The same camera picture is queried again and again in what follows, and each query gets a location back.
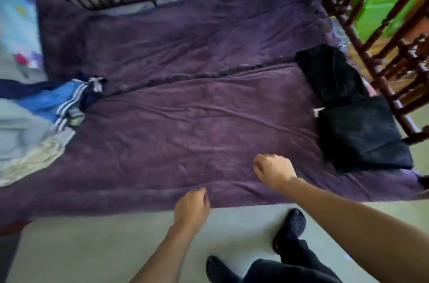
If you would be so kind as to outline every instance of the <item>green object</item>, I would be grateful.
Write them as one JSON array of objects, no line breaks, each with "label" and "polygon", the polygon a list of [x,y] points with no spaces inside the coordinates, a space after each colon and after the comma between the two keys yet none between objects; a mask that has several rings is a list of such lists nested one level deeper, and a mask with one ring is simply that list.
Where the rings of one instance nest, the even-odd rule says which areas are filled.
[{"label": "green object", "polygon": [[[353,0],[352,6],[356,6],[360,0]],[[398,0],[366,0],[362,10],[356,18],[356,29],[358,37],[362,41],[372,35],[372,33],[381,25],[387,17],[390,10]],[[402,26],[405,17],[419,0],[410,0],[402,11],[392,20],[389,26],[383,32],[383,37],[391,37],[395,31]]]}]

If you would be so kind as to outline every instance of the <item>person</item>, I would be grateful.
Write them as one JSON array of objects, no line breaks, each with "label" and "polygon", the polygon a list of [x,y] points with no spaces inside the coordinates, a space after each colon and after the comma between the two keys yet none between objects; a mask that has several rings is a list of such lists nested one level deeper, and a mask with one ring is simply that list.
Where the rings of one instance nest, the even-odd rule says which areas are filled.
[{"label": "person", "polygon": [[[259,154],[253,169],[260,181],[298,204],[353,258],[381,283],[429,282],[429,235],[364,204],[319,189],[298,178],[291,162],[277,155]],[[194,236],[210,214],[205,188],[178,201],[174,223],[156,252],[130,283],[175,283]],[[339,283],[299,236],[305,217],[288,212],[272,243],[282,263],[256,260],[244,278],[216,256],[209,256],[206,273],[212,283],[304,282]]]}]

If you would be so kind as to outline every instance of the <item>person's left hand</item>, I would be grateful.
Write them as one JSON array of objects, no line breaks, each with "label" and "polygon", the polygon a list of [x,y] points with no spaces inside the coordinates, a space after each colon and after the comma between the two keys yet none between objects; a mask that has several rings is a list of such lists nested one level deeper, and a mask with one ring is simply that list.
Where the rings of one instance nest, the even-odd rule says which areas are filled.
[{"label": "person's left hand", "polygon": [[174,226],[196,235],[206,223],[209,214],[210,201],[207,189],[191,190],[174,207]]}]

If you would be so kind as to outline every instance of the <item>colorful pillow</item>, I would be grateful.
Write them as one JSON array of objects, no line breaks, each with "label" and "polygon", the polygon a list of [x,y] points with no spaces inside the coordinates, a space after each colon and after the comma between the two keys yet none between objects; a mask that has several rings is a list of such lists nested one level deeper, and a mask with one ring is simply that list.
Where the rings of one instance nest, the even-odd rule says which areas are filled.
[{"label": "colorful pillow", "polygon": [[36,0],[0,0],[0,50],[43,70]]}]

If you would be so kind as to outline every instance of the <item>purple bedsheet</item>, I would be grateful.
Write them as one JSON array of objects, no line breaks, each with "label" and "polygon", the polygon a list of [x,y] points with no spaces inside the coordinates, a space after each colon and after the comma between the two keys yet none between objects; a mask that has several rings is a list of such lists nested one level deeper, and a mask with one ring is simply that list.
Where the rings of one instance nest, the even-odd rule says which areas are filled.
[{"label": "purple bedsheet", "polygon": [[[213,207],[287,202],[253,174],[257,153],[284,155],[299,177],[358,201],[412,199],[422,189],[412,171],[339,175],[324,163],[313,112],[320,103],[297,64],[287,63],[326,42],[320,0],[187,0],[121,17],[52,2],[41,2],[50,75],[104,76],[110,96],[88,109],[51,167],[0,188],[0,225],[172,209],[201,186]],[[144,87],[207,72],[214,77]]]}]

